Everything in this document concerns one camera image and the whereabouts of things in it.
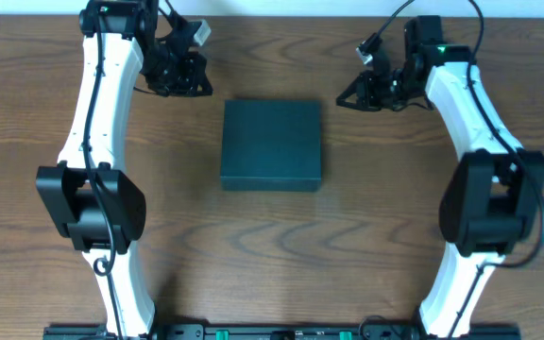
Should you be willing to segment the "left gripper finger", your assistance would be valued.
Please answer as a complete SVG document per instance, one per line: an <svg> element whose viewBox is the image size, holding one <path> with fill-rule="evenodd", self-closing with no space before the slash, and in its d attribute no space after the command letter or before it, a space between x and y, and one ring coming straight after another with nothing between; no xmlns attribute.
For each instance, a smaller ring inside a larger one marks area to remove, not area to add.
<svg viewBox="0 0 544 340"><path fill-rule="evenodd" d="M213 94L213 86L208 80L204 72L198 72L193 79L193 84L191 85L191 96L211 96Z"/></svg>
<svg viewBox="0 0 544 340"><path fill-rule="evenodd" d="M163 97L168 97L170 94L169 85L167 81L148 79L146 81L147 87L153 94Z"/></svg>

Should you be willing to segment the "dark green gift box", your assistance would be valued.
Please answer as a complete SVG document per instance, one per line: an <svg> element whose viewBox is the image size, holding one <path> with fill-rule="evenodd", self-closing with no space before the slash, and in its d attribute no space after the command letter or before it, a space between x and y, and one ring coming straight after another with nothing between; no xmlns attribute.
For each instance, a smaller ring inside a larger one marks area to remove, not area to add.
<svg viewBox="0 0 544 340"><path fill-rule="evenodd" d="M318 191L322 183L320 103L226 101L220 180L226 191Z"/></svg>

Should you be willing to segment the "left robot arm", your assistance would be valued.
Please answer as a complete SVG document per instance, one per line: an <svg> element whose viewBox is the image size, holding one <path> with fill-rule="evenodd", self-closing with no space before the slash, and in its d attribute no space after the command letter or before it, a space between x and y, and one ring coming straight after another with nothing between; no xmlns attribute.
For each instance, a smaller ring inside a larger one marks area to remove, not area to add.
<svg viewBox="0 0 544 340"><path fill-rule="evenodd" d="M67 140L36 188L58 233L90 265L107 313L95 326L52 325L47 339L157 339L156 307L145 286L138 242L145 195L127 176L125 142L139 77L149 94L213 92L199 48L211 29L170 3L91 1L80 12L83 73Z"/></svg>

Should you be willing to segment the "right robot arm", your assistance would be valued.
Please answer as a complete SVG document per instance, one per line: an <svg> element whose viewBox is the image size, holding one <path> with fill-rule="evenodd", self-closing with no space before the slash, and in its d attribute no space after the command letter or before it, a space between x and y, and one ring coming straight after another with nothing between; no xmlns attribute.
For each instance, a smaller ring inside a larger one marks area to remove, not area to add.
<svg viewBox="0 0 544 340"><path fill-rule="evenodd" d="M364 71L338 95L340 107L438 111L458 163L438 209L445 241L433 287L400 339L518 339L508 325L474 325L473 310L492 273L532 230L544 233L544 155L515 138L490 101L477 48L450 43L436 15L417 16L403 29L405 62L390 65L380 33L361 42Z"/></svg>

